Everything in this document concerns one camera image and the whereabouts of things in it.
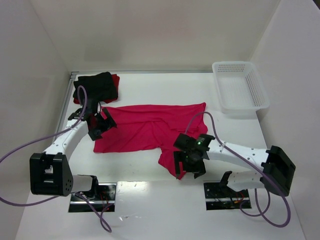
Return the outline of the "pink t shirt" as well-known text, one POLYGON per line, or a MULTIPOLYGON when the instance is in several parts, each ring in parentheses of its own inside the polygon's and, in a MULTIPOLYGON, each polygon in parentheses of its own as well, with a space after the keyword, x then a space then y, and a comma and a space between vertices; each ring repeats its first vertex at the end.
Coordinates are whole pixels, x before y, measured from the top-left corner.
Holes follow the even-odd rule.
POLYGON ((175 175, 174 147, 179 134, 197 138, 208 131, 201 112, 206 103, 107 107, 117 126, 94 143, 94 153, 124 153, 159 148, 158 164, 175 175))

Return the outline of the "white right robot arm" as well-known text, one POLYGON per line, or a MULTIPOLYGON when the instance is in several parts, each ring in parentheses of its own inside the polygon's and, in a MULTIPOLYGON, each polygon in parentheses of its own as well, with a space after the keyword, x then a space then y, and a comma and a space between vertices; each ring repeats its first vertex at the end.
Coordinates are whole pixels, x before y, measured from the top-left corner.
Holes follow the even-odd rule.
POLYGON ((222 142, 212 135, 200 134, 193 138, 179 134, 173 146, 176 178, 192 173, 196 179, 206 173, 205 160, 230 163, 247 171, 226 171, 220 184, 235 192, 246 189, 266 189, 277 196, 287 197, 290 193, 295 164, 278 146, 270 149, 249 148, 222 142))

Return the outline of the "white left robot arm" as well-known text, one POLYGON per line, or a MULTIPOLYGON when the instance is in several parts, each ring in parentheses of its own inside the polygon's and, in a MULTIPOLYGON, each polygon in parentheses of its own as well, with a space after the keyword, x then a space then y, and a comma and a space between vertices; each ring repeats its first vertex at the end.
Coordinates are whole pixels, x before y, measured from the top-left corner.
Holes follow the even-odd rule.
POLYGON ((99 181, 95 175, 72 174, 69 160, 85 137, 92 141, 102 138, 106 131, 117 127, 105 107, 94 100, 77 109, 67 119, 65 129, 42 153, 34 153, 29 159, 30 190, 34 195, 62 196, 84 192, 96 195, 99 181))

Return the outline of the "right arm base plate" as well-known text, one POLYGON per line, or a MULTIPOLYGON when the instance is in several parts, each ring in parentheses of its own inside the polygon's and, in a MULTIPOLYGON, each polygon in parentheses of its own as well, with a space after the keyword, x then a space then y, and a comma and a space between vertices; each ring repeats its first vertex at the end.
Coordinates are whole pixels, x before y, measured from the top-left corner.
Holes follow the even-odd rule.
POLYGON ((204 182, 204 196, 207 211, 251 209, 251 201, 247 190, 234 191, 219 182, 204 182))

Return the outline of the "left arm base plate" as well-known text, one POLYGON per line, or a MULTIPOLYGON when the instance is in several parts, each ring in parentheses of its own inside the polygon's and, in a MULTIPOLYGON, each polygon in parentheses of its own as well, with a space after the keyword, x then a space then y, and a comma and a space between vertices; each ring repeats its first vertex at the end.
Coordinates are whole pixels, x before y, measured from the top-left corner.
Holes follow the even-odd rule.
MULTIPOLYGON (((100 183, 98 193, 96 195, 91 194, 90 196, 86 196, 86 198, 98 213, 100 213, 104 208, 106 208, 106 213, 111 213, 115 211, 116 190, 117 184, 115 182, 100 183)), ((68 212, 90 213, 93 212, 93 210, 82 198, 72 194, 70 197, 68 212)))

